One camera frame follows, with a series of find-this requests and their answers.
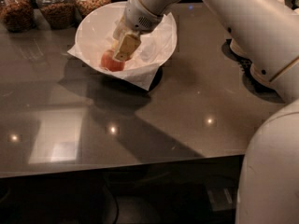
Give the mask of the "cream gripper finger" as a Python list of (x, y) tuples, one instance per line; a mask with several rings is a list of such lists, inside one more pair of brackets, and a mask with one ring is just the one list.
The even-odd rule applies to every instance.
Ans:
[(134, 32), (121, 33), (114, 50), (113, 59), (120, 62), (128, 61), (141, 44), (140, 34)]
[(115, 49), (118, 46), (121, 34), (126, 31), (126, 24), (124, 19), (120, 19), (117, 23), (117, 26), (113, 32), (113, 43), (112, 48)]

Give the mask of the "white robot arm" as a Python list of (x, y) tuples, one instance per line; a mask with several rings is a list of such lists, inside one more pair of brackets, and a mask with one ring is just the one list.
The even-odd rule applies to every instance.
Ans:
[[(116, 58), (129, 58), (178, 1), (128, 0), (114, 32)], [(299, 14), (278, 0), (202, 1), (246, 52), (253, 76), (286, 103), (250, 140), (235, 224), (299, 224)]]

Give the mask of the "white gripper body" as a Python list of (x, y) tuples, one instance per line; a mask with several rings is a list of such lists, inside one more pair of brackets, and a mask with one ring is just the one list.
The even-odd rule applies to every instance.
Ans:
[(146, 34), (158, 26), (163, 14), (161, 0), (128, 0), (123, 16), (127, 27)]

